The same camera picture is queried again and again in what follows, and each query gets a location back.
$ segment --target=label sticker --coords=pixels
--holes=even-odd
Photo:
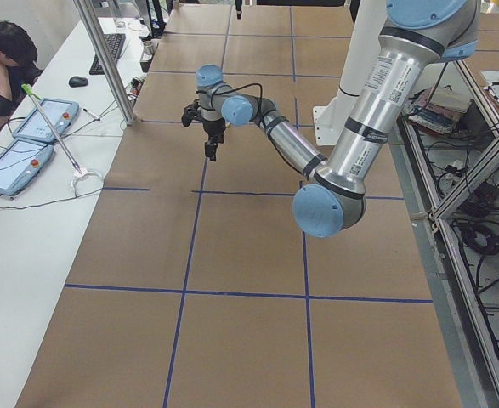
[[[354,176],[360,176],[361,173],[366,174],[370,165],[373,163],[376,154],[379,152],[379,149],[379,145],[369,144],[365,146],[351,165],[349,172]]]
[[[365,89],[385,102],[402,106],[420,72],[417,66],[406,61],[378,57],[366,81]]]

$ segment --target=keyboard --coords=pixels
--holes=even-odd
[[[124,45],[124,41],[126,40],[126,35],[117,32],[113,34],[105,34],[105,42],[110,49],[111,57],[113,60],[117,62],[119,58],[121,58],[122,46]],[[90,66],[90,71],[88,72],[90,75],[104,75],[104,68],[98,61],[98,55],[94,56],[94,61]]]

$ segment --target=white table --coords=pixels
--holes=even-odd
[[[100,19],[100,23],[104,32],[116,31],[111,19]],[[131,26],[139,24],[132,22],[124,29],[126,51],[117,63],[125,84],[143,74],[139,65],[143,48],[140,33]],[[105,76],[88,74],[93,57],[92,44],[79,22],[33,87],[34,92],[41,97],[73,100],[81,108],[101,113],[114,99]],[[88,85],[70,88],[68,79],[74,75],[87,77]],[[32,108],[26,98],[13,117],[25,116]],[[67,132],[90,120],[80,111]],[[117,109],[65,142],[82,167],[95,168],[105,175],[124,128]],[[4,129],[0,145],[7,146],[11,141],[8,129]],[[54,150],[51,162],[27,189],[14,200],[1,197],[0,207],[24,207],[73,196],[70,181],[74,169],[58,145]],[[80,194],[101,186],[95,177],[77,183]],[[0,408],[14,406],[25,385],[97,200],[98,194],[94,194],[24,211],[0,210]]]

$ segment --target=computer mouse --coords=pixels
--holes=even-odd
[[[68,85],[72,88],[85,87],[88,85],[88,79],[84,76],[72,76],[68,81]]]

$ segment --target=light blue joint cap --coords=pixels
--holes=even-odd
[[[294,195],[292,212],[298,227],[317,238],[327,238],[343,227],[340,201],[319,184],[307,184]]]
[[[451,62],[467,58],[476,52],[477,45],[478,40],[460,45],[458,47],[448,48],[438,62]]]
[[[221,116],[234,126],[246,125],[252,118],[253,109],[251,103],[241,95],[235,95],[221,106]]]
[[[223,81],[223,72],[216,65],[203,65],[196,72],[196,85],[199,87],[211,87]]]
[[[387,0],[387,14],[400,28],[421,30],[449,19],[466,2],[467,0]]]

